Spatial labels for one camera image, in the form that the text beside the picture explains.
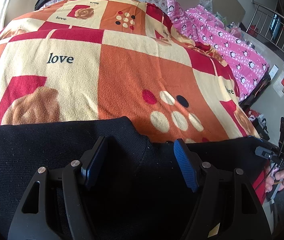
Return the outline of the person's right hand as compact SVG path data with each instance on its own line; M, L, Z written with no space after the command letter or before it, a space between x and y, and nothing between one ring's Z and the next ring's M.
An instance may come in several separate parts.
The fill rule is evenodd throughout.
M265 193L270 192L272 190L273 184L275 180L281 180L281 185L279 187L279 191L284 189L284 170L278 171L275 173L275 178L273 179L271 176L268 176L265 180Z

